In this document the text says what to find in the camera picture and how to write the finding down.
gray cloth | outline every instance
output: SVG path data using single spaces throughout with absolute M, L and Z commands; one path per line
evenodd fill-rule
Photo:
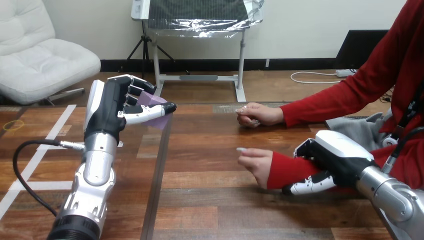
M 379 130 L 391 116 L 392 110 L 389 109 L 384 116 L 379 112 L 364 119 L 338 117 L 327 120 L 326 123 L 330 130 L 348 136 L 371 152 L 383 147 L 383 140 L 388 134 L 379 133 Z

robotic finger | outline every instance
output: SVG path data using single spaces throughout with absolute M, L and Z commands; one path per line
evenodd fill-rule
M 301 182 L 284 186 L 282 193 L 284 195 L 313 194 L 334 188 L 335 186 L 333 176 L 328 171 L 321 171 Z
M 133 94 L 136 96 L 140 96 L 142 91 L 146 91 L 146 93 L 149 93 L 149 94 L 155 94 L 155 91 L 156 91 L 156 87 L 153 84 L 133 75 L 124 74 L 124 75 L 110 77 L 107 80 L 111 80 L 111 79 L 117 80 L 117 81 L 130 80 L 129 92 L 130 94 Z
M 124 118 L 127 125 L 140 124 L 152 119 L 160 118 L 175 112 L 177 105 L 173 102 L 165 102 L 156 105 L 125 106 L 123 111 L 118 112 L 118 118 Z

white wall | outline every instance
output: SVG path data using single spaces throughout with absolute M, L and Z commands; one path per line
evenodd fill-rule
M 100 59 L 126 59 L 140 39 L 132 0 L 43 0 L 56 37 Z M 264 21 L 246 32 L 247 59 L 334 58 L 350 29 L 389 29 L 406 0 L 265 0 Z M 161 37 L 175 59 L 237 59 L 240 37 Z M 133 58 L 140 58 L 137 51 Z

white chair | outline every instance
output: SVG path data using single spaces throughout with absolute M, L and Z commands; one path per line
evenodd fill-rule
M 101 66 L 91 51 L 55 37 L 42 0 L 0 0 L 0 95 L 29 105 L 84 91 L 52 96 Z

black strap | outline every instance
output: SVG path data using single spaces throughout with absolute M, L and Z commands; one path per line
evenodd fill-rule
M 403 114 L 402 119 L 399 124 L 396 126 L 396 131 L 392 133 L 391 137 L 393 139 L 399 139 L 401 132 L 399 130 L 403 130 L 408 123 L 417 115 L 417 113 L 421 110 L 422 102 L 421 95 L 424 92 L 424 80 L 420 83 L 418 88 L 416 89 L 415 95 L 413 96 L 408 108 Z

